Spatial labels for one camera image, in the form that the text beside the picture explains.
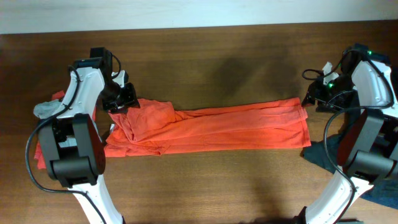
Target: wooden table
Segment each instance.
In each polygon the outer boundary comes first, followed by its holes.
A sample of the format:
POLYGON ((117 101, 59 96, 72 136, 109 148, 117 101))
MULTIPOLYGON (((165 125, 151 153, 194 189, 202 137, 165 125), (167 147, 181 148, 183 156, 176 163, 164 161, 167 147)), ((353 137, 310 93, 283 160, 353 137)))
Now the wooden table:
MULTIPOLYGON (((194 29, 0 35, 1 223, 88 223, 71 195, 35 188, 24 146, 37 103, 66 90, 67 65, 105 46, 122 62, 139 97, 178 110, 305 96, 305 68, 337 63, 355 42, 398 63, 398 21, 286 24, 194 29)), ((330 114, 308 108, 312 140, 330 114)), ((100 133, 111 120, 98 112, 100 133)), ((340 128, 336 120, 331 133, 340 128)), ((301 149, 225 151, 107 159, 106 184, 128 223, 238 223, 290 218, 310 205, 332 174, 300 157, 301 149)), ((59 187, 44 170, 34 173, 59 187)), ((359 199, 346 218, 397 223, 398 212, 359 199)))

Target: cable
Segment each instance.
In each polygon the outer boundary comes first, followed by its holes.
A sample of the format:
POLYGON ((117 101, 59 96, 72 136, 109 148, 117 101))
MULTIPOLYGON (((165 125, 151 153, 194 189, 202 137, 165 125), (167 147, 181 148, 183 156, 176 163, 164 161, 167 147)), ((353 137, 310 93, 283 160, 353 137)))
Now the cable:
POLYGON ((330 103, 332 100, 334 100, 335 98, 341 96, 342 94, 345 94, 345 93, 352 93, 352 92, 354 92, 354 90, 345 90, 345 91, 341 91, 341 92, 337 93, 337 94, 334 95, 329 101, 326 102, 325 106, 328 106, 329 103, 330 103))
POLYGON ((113 75, 113 76, 112 76, 112 79, 114 79, 114 78, 116 78, 116 77, 119 76, 120 71, 122 70, 122 64, 120 63, 120 60, 119 60, 114 54, 111 53, 111 55, 112 55, 112 57, 114 57, 114 58, 116 59, 116 61, 117 61, 118 64, 119 64, 119 71, 118 71, 118 73, 117 73, 116 75, 113 75))
MULTIPOLYGON (((386 84, 386 86, 389 87, 387 90, 388 90, 388 92, 389 92, 389 96, 390 96, 391 100, 390 100, 390 102, 388 102, 388 104, 386 104, 386 105, 384 105, 384 106, 357 106, 357 107, 345 108, 345 109, 339 110, 338 112, 336 112, 336 113, 328 120, 328 122, 327 122, 327 124, 326 124, 326 126, 325 126, 325 130, 324 130, 324 133, 323 133, 323 147, 324 147, 326 156, 327 156, 329 162, 332 164, 332 166, 337 170, 337 172, 339 172, 339 173, 349 182, 349 184, 350 184, 350 186, 351 186, 351 191, 352 191, 352 193, 351 193, 351 195, 350 195, 350 198, 349 198, 349 200, 348 200, 347 205, 345 206, 345 208, 343 209, 343 211, 340 213, 340 216, 336 219, 336 221, 334 222, 334 224, 338 223, 338 221, 343 217, 343 215, 346 213, 347 209, 351 206, 352 202, 354 201, 355 193, 356 193, 356 187, 355 187, 354 182, 353 182, 353 181, 352 181, 352 180, 351 180, 351 179, 350 179, 338 166, 337 166, 336 162, 333 161, 333 159, 330 157, 329 150, 328 150, 328 146, 327 146, 327 137, 328 137, 328 130, 329 130, 329 126, 330 126, 331 122, 332 122, 337 116, 339 116, 340 114, 343 114, 343 113, 348 112, 348 111, 363 110, 363 109, 385 109, 385 108, 389 108, 389 107, 391 107, 391 106, 394 105, 394 94, 392 93, 392 89, 391 89, 391 87, 390 87, 390 85, 389 85, 387 79, 385 78, 384 74, 375 66, 375 64, 368 58, 368 56, 367 56, 366 54, 364 54, 363 52, 361 52, 361 51, 359 51, 359 50, 351 49, 351 50, 349 50, 349 51, 347 51, 347 52, 344 53, 344 55, 342 56, 342 58, 340 59, 340 61, 339 61, 339 63, 338 63, 338 66, 340 66, 341 62, 342 62, 342 61, 344 60, 344 58, 348 55, 349 52, 358 52, 359 54, 361 54, 361 55, 364 57, 365 61, 367 61, 367 62, 370 64, 370 66, 372 66, 372 68, 375 69, 376 73, 377 73, 377 74, 379 75, 379 77, 382 79, 382 81, 384 82, 384 84, 386 84)), ((322 78, 325 78, 325 77, 331 75, 331 74, 338 68, 338 66, 336 66, 334 69, 332 69, 332 71, 331 71, 330 73, 327 73, 325 76, 322 76, 322 78)), ((306 80, 317 80, 318 78, 320 78, 320 77, 317 77, 317 78, 307 78, 307 77, 305 76, 305 72, 306 72, 306 71, 313 71, 313 72, 315 71, 315 72, 317 72, 318 70, 304 70, 304 72, 302 73, 302 76, 303 76, 304 79, 306 79, 306 80)), ((330 99, 330 100, 326 103, 326 105, 328 105, 328 104, 330 103, 331 100, 333 100, 334 98, 336 98, 337 96, 339 96, 339 95, 341 95, 341 94, 344 94, 345 92, 346 92, 346 91, 343 91, 343 92, 338 93, 337 95, 335 95, 332 99, 330 99)))
POLYGON ((39 188, 40 190, 43 190, 44 192, 48 192, 48 193, 60 193, 60 194, 80 194, 82 196, 84 196, 87 201, 91 204, 91 206, 93 206, 94 210, 97 212, 97 214, 99 215, 99 217, 101 218, 102 222, 104 224, 106 224, 104 216, 102 216, 100 210, 98 210, 97 206, 94 204, 94 202, 92 201, 92 199, 88 196, 87 192, 81 192, 78 190, 55 190, 55 189, 48 189, 45 188, 43 186, 41 186, 38 181, 36 180, 36 178, 33 176, 32 173, 32 169, 30 168, 30 162, 29 162, 29 149, 30 149, 30 144, 32 142, 33 137, 35 136, 35 134, 41 129, 43 128, 45 125, 49 124, 51 121, 53 121, 53 119, 55 119, 57 116, 63 114, 64 112, 66 112, 67 110, 69 110, 69 108, 71 107, 71 105, 73 104, 73 102, 75 101, 75 98, 77 96, 78 90, 79 90, 79 86, 80 86, 80 77, 79 77, 79 73, 76 71, 76 69, 69 65, 68 66, 68 71, 70 72, 70 70, 72 70, 73 72, 75 72, 76 75, 76 79, 77 79, 77 83, 76 83, 76 89, 75 92, 73 93, 73 96, 70 100, 70 102, 65 105, 65 108, 62 109, 61 111, 59 111, 58 113, 51 115, 50 117, 44 119, 44 121, 42 121, 39 125, 36 126, 36 128, 32 131, 32 133, 29 136, 29 139, 26 142, 26 147, 25 147, 25 163, 26 163, 26 169, 27 172, 29 174, 29 177, 31 179, 31 181, 33 182, 33 184, 39 188))

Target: red cloth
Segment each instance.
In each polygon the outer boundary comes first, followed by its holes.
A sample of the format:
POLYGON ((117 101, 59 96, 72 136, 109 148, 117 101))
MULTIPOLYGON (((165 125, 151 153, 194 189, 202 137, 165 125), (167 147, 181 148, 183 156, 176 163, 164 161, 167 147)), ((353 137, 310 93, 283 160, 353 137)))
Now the red cloth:
POLYGON ((110 114, 116 127, 106 140, 107 157, 311 145, 298 98, 195 111, 175 111, 171 102, 139 103, 127 114, 110 114))
MULTIPOLYGON (((62 97, 65 96, 65 92, 59 91, 57 93, 54 93, 51 97, 51 100, 57 100, 61 99, 62 97)), ((93 120, 95 120, 95 108, 94 108, 94 113, 93 113, 93 120)), ((42 148, 40 146, 40 143, 37 141, 36 144, 36 151, 35 151, 35 159, 37 159, 37 168, 38 169, 45 169, 45 162, 44 162, 44 157, 42 153, 42 148)))

